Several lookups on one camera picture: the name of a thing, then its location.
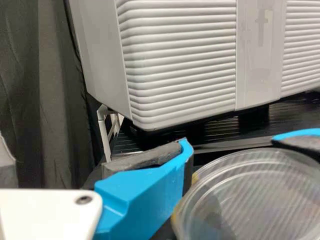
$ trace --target black base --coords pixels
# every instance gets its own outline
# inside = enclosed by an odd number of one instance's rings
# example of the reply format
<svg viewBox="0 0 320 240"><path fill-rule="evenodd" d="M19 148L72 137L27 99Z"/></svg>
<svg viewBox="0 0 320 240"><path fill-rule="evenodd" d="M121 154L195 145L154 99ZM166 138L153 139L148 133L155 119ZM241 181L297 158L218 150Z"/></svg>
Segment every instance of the black base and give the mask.
<svg viewBox="0 0 320 240"><path fill-rule="evenodd" d="M284 101L241 112L239 116L194 122L155 135L132 133L125 120L112 148L113 155L132 154L187 137L196 165L233 151L271 146L272 136L320 127L320 93L309 92Z"/></svg>

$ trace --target white bracket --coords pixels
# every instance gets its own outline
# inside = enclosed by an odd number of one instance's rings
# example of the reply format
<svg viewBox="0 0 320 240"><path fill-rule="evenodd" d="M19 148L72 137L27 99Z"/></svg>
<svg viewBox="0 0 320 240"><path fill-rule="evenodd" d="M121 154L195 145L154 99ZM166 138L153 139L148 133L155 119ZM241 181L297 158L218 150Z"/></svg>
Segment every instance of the white bracket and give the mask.
<svg viewBox="0 0 320 240"><path fill-rule="evenodd" d="M96 111L98 117L98 124L100 129L100 134L102 138L103 151L105 154L106 162L111 162L111 149L110 149L110 140L112 135L116 135L120 131L121 122L124 117L119 115L117 112L109 110L107 106L101 105L99 109ZM108 133L106 127L106 118L110 115L111 118L111 128Z"/></svg>

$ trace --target white ribbed device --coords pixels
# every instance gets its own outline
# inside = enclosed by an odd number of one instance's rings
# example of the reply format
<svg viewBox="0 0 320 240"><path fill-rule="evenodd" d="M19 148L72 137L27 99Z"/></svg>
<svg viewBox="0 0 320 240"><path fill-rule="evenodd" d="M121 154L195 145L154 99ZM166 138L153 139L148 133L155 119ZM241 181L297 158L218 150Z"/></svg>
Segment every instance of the white ribbed device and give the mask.
<svg viewBox="0 0 320 240"><path fill-rule="evenodd" d="M320 0L69 0L88 92L154 131L320 86Z"/></svg>

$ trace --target screw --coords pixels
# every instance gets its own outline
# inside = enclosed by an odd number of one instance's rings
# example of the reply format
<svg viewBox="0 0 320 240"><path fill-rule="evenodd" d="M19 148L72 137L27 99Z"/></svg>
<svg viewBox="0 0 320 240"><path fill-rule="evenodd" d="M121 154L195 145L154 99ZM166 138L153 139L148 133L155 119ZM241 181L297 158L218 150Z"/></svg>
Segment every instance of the screw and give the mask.
<svg viewBox="0 0 320 240"><path fill-rule="evenodd" d="M88 204L92 201L92 197L90 196L81 196L79 197L75 203L78 205L84 205L84 204Z"/></svg>

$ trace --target petri dish lid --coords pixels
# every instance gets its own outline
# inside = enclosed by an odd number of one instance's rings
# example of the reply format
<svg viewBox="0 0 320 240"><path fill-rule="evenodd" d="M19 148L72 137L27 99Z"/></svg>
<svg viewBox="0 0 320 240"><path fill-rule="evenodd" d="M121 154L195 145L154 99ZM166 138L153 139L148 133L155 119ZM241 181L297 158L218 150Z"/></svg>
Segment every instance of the petri dish lid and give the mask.
<svg viewBox="0 0 320 240"><path fill-rule="evenodd" d="M261 148L219 158L172 216L184 240L320 239L320 165L298 152Z"/></svg>

